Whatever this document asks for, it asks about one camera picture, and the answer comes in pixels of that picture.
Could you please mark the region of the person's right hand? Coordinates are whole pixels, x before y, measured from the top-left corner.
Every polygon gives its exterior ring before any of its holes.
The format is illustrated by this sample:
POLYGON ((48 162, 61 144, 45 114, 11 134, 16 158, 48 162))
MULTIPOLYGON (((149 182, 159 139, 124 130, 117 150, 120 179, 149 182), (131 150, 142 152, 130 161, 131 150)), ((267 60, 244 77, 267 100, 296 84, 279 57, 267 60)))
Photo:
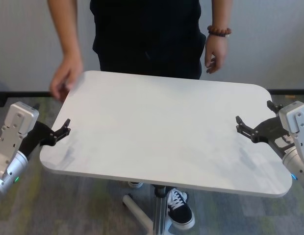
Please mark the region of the person's right hand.
POLYGON ((83 61, 79 54, 66 54, 50 83, 52 96, 64 102, 69 91, 75 86, 83 71, 83 61))

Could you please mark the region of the person's left hand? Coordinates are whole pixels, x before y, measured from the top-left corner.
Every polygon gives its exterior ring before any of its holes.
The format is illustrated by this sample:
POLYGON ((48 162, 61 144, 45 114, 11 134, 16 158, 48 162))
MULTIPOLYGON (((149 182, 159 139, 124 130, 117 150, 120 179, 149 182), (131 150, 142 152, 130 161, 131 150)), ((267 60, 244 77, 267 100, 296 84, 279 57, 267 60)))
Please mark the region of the person's left hand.
POLYGON ((228 40, 226 37, 209 35, 205 45, 204 65, 206 72, 213 74, 224 64, 228 51, 228 40))

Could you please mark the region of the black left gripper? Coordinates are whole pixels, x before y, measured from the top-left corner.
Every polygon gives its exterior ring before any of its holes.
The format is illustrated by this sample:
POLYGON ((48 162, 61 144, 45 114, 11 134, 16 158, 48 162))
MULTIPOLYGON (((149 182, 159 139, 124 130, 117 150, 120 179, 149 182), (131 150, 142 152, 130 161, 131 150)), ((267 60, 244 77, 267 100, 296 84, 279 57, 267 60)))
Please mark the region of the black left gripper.
MULTIPOLYGON (((35 104, 33 108, 39 110, 40 103, 35 104)), ((55 146, 58 141, 70 134, 70 122, 71 120, 68 118, 60 129, 53 131, 46 124, 36 121, 33 129, 23 139, 19 151, 23 153, 27 159, 30 159, 32 151, 37 146, 55 146)))

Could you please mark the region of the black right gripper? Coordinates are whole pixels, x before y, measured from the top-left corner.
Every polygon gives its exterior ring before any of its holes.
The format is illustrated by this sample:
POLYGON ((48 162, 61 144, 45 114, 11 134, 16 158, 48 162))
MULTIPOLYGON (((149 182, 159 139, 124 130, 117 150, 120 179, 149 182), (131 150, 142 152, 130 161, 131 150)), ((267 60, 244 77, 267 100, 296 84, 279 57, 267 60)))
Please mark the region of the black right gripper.
MULTIPOLYGON (((282 104, 275 104, 273 101, 268 100, 267 107, 275 114, 278 114, 280 109, 282 109, 282 104)), ((264 142, 268 144, 279 157, 283 157, 288 149, 295 146, 294 143, 288 143, 283 147, 279 147, 276 144, 276 139, 288 135, 288 132, 282 127, 279 117, 265 120, 254 129, 248 127, 240 116, 236 116, 235 119, 237 122, 236 130, 239 134, 247 137, 253 143, 264 142)))

